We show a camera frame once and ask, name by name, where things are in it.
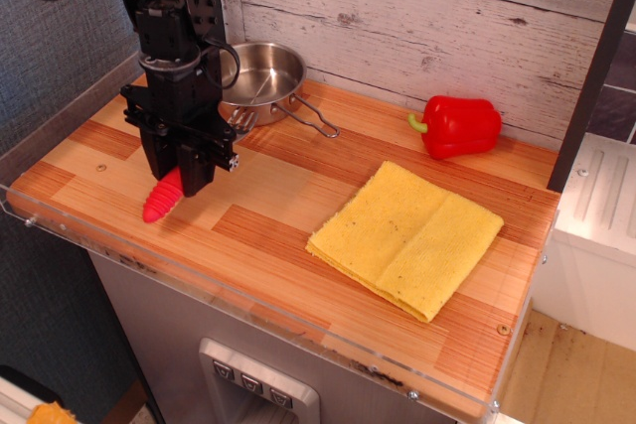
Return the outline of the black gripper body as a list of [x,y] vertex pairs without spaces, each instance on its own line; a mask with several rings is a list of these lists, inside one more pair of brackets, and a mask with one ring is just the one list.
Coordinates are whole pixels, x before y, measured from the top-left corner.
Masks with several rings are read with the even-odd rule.
[[121,89],[127,102],[125,120],[140,132],[175,135],[177,148],[208,148],[218,167],[234,169],[239,163],[233,150],[237,135],[219,113],[223,85],[209,80],[200,59],[188,63],[141,59],[139,63],[147,84]]

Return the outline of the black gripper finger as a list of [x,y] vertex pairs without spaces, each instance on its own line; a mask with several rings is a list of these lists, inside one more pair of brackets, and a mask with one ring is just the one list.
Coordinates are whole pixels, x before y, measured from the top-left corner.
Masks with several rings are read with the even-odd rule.
[[184,196],[195,196],[214,180],[216,163],[213,153],[204,147],[181,145],[178,148],[178,166]]
[[152,175],[162,180],[178,167],[177,137],[171,133],[161,136],[146,131],[140,132],[141,144]]

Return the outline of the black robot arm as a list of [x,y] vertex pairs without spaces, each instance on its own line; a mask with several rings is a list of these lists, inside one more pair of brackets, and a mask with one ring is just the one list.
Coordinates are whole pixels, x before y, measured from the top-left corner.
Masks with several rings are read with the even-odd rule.
[[183,193],[194,196],[215,171],[238,163],[235,131],[219,106],[232,82],[222,78],[226,41],[221,0],[123,0],[139,39],[146,85],[126,85],[128,123],[140,139],[153,176],[173,169]]

